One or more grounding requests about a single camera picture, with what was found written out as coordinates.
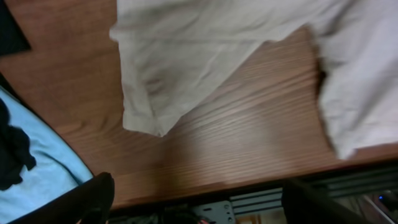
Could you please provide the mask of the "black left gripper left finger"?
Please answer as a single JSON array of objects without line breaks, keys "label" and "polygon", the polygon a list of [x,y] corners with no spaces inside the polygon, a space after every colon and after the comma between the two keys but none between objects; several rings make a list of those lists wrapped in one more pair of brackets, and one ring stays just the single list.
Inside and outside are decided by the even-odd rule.
[{"label": "black left gripper left finger", "polygon": [[114,200],[114,179],[103,172],[12,224],[106,224]]}]

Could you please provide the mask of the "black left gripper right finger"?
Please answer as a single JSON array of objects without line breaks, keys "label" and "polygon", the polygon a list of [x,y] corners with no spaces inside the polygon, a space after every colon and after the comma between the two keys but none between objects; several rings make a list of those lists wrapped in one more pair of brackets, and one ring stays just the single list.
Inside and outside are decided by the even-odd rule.
[{"label": "black left gripper right finger", "polygon": [[281,204],[288,224],[370,224],[297,179],[284,182]]}]

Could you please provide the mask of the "beige khaki shorts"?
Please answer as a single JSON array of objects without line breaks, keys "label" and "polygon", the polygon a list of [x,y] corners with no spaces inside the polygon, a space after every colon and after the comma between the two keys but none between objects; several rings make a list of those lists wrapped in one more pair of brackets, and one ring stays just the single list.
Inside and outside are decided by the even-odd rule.
[{"label": "beige khaki shorts", "polygon": [[397,142],[397,2],[118,1],[123,126],[165,136],[264,42],[309,26],[326,73],[318,105],[340,159]]}]

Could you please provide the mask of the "light blue t-shirt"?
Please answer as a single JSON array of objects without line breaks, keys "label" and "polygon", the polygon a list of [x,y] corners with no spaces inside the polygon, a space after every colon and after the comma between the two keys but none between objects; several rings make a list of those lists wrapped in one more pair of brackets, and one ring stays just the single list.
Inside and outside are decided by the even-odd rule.
[{"label": "light blue t-shirt", "polygon": [[1,192],[1,223],[9,223],[92,179],[93,174],[53,129],[4,88],[1,99],[10,112],[11,125],[28,135],[36,160],[32,170],[22,169],[21,183]]}]

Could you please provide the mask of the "black t-shirt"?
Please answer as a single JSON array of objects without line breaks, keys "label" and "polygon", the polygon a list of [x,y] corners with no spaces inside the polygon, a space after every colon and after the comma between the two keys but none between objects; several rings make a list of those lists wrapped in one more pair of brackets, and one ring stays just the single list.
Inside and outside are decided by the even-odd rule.
[{"label": "black t-shirt", "polygon": [[[1,0],[1,55],[15,54],[30,49],[25,35],[12,16],[4,0]],[[31,155],[30,139],[18,127],[11,125],[11,115],[1,101],[1,190],[20,184],[23,167],[31,170],[36,160]]]}]

